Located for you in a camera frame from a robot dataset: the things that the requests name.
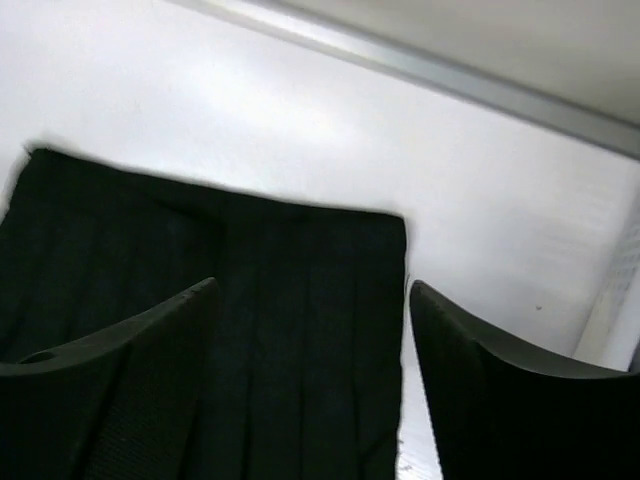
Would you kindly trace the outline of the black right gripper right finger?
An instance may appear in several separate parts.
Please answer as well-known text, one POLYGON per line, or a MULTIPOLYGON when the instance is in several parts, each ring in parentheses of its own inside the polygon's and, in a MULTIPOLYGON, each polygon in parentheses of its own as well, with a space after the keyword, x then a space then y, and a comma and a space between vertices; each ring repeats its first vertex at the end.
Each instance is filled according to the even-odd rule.
POLYGON ((444 478, 638 478, 638 374, 529 343, 422 281, 409 304, 444 478))

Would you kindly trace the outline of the black pleated skirt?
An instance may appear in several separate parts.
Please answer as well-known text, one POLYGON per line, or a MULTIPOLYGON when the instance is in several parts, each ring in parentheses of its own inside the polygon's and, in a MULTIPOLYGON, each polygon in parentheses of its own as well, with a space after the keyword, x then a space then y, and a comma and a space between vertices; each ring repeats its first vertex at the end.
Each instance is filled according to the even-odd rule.
POLYGON ((220 286, 185 479, 391 479, 406 231, 38 147, 1 223, 1 357, 220 286))

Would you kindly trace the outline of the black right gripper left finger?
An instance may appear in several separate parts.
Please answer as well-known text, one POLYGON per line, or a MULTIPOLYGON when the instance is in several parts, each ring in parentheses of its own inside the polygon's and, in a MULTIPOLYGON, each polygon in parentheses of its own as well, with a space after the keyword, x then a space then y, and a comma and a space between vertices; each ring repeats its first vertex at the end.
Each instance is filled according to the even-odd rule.
POLYGON ((1 366, 4 479, 176 479, 219 287, 207 278, 78 340, 1 366))

